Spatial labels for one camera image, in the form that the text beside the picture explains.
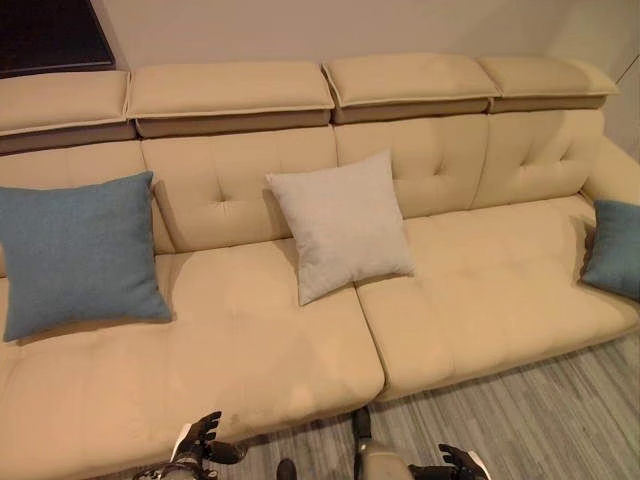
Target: floor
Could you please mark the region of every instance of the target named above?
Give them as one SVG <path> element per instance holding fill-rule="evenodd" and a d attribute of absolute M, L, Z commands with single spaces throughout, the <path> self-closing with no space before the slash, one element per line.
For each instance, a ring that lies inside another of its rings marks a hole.
<path fill-rule="evenodd" d="M 640 334 L 436 392 L 372 406 L 373 435 L 407 463 L 440 465 L 441 442 L 476 450 L 493 480 L 639 479 Z M 258 437 L 224 479 L 352 478 L 346 416 Z M 101 480 L 129 480 L 131 472 Z"/>

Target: beige sofa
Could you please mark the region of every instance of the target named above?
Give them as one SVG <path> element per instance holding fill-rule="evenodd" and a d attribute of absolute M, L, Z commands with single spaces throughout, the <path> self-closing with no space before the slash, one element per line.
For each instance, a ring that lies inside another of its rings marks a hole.
<path fill-rule="evenodd" d="M 602 136 L 610 80 L 522 57 L 373 56 L 323 70 L 0 81 L 11 107 L 0 185 L 154 172 L 156 270 L 174 312 L 168 324 L 102 320 L 0 345 L 0 479 L 109 473 L 166 458 L 180 426 L 214 409 L 221 438 L 238 440 L 637 329 L 639 304 L 578 281 L 591 199 L 640 204 L 640 165 Z M 134 124 L 143 138 L 126 140 Z M 91 144 L 49 148 L 84 143 L 85 128 Z M 416 274 L 300 307 L 295 241 L 265 174 L 386 148 Z M 9 288 L 0 278 L 2 326 Z"/>

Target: beige wall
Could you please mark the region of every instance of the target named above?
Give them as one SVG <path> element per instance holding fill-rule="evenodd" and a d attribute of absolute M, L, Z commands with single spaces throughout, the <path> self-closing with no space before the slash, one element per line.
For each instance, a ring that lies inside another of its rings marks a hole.
<path fill-rule="evenodd" d="M 442 51 L 570 56 L 594 63 L 617 80 L 638 55 L 640 44 L 639 0 L 93 0 L 93 4 L 118 65 L 125 69 L 158 63 L 323 60 Z M 638 99 L 638 68 L 628 70 L 621 81 L 624 98 L 618 99 L 616 108 L 605 110 L 607 128 L 640 160 L 640 119 L 637 108 L 630 106 Z"/>

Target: blue pillow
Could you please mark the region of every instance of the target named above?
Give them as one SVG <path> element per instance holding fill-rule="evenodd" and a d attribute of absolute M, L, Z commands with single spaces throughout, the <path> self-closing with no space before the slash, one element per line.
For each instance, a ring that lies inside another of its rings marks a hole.
<path fill-rule="evenodd" d="M 0 187 L 6 342 L 72 321 L 171 318 L 155 277 L 152 176 L 58 190 Z"/>
<path fill-rule="evenodd" d="M 640 302 L 640 206 L 597 200 L 596 234 L 582 280 Z"/>

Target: headrest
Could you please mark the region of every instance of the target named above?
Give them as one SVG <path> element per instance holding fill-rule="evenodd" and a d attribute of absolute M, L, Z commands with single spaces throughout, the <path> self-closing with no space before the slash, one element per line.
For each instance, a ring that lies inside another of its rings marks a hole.
<path fill-rule="evenodd" d="M 0 80 L 0 154 L 135 137 L 129 73 L 65 72 Z"/>
<path fill-rule="evenodd" d="M 498 94 L 462 55 L 403 53 L 332 60 L 323 65 L 334 95 L 335 123 L 479 113 Z"/>
<path fill-rule="evenodd" d="M 495 56 L 478 62 L 500 90 L 490 113 L 600 108 L 607 95 L 619 93 L 609 77 L 580 60 Z"/>
<path fill-rule="evenodd" d="M 137 69 L 127 116 L 162 137 L 326 125 L 332 108 L 312 62 L 233 62 Z"/>

